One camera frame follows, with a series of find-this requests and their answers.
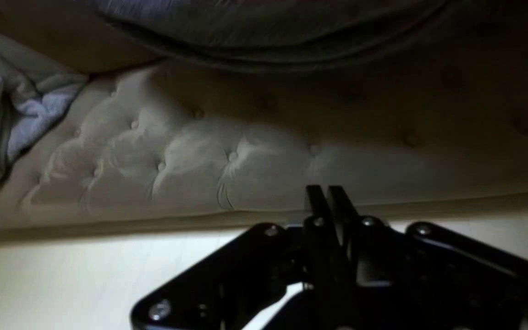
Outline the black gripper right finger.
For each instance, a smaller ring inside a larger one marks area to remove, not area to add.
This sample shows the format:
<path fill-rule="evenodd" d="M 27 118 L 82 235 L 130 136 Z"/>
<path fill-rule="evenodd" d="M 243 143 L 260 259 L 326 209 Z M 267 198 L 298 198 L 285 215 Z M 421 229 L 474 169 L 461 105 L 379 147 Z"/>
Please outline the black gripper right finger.
<path fill-rule="evenodd" d="M 350 242 L 355 237 L 359 215 L 340 185 L 329 187 L 329 204 L 337 239 Z"/>

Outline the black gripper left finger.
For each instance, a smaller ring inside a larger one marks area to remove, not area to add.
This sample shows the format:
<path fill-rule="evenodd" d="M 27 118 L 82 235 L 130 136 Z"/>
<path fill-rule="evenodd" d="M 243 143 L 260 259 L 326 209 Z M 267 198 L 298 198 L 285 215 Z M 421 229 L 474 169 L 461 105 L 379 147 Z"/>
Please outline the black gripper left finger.
<path fill-rule="evenodd" d="M 331 239 L 333 226 L 324 193 L 318 185 L 307 185 L 306 196 L 309 217 L 304 220 L 304 231 L 313 242 L 326 244 Z"/>

